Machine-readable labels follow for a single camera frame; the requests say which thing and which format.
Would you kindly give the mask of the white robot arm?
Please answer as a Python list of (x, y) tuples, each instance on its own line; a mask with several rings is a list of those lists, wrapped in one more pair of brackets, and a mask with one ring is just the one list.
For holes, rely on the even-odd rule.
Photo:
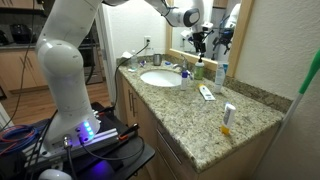
[(36, 43), (36, 53), (58, 109), (43, 148), (56, 153), (69, 135), (75, 147), (79, 140), (92, 141), (100, 129), (85, 86), (83, 57), (78, 50), (89, 33), (98, 7), (118, 6), (128, 0), (55, 0)]

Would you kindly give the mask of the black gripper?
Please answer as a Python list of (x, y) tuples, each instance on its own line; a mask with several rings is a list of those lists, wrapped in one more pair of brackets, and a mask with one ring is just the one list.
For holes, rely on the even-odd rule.
[[(196, 44), (197, 53), (200, 52), (198, 44), (202, 43), (212, 30), (213, 24), (211, 22), (203, 22), (192, 27), (193, 43)], [(201, 53), (205, 53), (205, 44), (201, 44)]]

